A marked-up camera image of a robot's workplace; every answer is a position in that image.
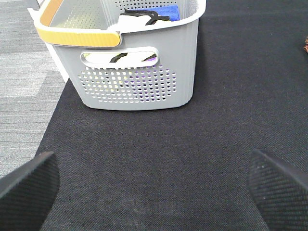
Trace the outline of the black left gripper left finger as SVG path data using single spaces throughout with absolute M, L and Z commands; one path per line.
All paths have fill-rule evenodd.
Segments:
M 0 229 L 39 231 L 59 190 L 54 152 L 43 152 L 0 180 Z

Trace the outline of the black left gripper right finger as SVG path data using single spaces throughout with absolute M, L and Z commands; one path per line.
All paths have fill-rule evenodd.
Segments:
M 268 152 L 252 152 L 248 188 L 271 231 L 308 229 L 308 175 Z

